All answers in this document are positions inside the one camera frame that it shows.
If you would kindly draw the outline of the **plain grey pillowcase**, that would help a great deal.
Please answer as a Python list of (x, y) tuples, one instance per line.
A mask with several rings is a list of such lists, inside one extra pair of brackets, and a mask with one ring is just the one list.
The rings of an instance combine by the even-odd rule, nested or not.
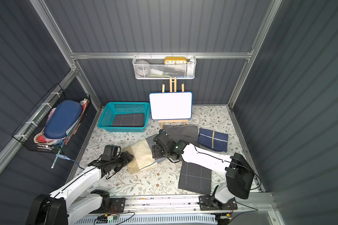
[(175, 142), (183, 140), (189, 142), (196, 147), (199, 147), (198, 136), (199, 129), (196, 125), (182, 125), (182, 126), (167, 126), (164, 125), (163, 129), (166, 134)]

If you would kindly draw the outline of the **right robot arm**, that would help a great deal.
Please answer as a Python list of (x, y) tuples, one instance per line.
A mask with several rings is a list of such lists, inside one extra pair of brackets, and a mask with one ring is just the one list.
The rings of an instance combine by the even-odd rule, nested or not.
[(221, 155), (196, 147), (187, 141), (175, 142), (163, 129), (154, 137), (153, 142), (153, 158), (162, 156), (172, 163), (192, 163), (225, 176), (226, 181), (216, 186), (209, 203), (202, 205), (221, 210), (235, 197), (248, 199), (256, 173), (241, 154)]

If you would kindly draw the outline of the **dark grey checked pillowcase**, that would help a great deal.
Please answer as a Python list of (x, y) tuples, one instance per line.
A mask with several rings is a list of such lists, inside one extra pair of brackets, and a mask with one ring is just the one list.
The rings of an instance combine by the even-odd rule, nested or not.
[(117, 114), (112, 122), (112, 127), (143, 127), (143, 113)]

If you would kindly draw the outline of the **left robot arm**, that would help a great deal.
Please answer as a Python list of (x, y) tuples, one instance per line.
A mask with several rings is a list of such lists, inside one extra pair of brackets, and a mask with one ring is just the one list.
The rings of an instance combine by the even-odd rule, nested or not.
[(88, 164), (77, 177), (51, 192), (37, 196), (29, 211), (28, 225), (73, 225), (89, 213), (113, 213), (124, 211), (124, 198), (112, 200), (104, 190), (93, 190), (89, 196), (77, 198), (103, 177), (111, 178), (110, 172), (117, 173), (132, 162), (134, 156), (122, 152), (119, 146), (109, 145), (104, 153)]

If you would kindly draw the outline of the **beige and grey pillowcase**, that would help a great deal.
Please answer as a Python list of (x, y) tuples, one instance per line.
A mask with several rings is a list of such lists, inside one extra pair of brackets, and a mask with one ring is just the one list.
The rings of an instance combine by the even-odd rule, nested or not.
[(156, 166), (166, 159), (153, 158), (152, 156), (152, 146), (155, 145), (153, 139), (155, 136), (156, 135), (153, 135), (122, 149), (123, 152), (129, 152), (134, 156), (133, 160), (127, 165), (130, 174)]

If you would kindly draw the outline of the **dark checked pillowcase front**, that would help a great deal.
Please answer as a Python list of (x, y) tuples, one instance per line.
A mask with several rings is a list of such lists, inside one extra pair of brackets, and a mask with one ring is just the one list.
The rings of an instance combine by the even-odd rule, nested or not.
[(178, 188), (199, 194), (211, 192), (212, 171), (193, 163), (183, 162), (179, 176)]

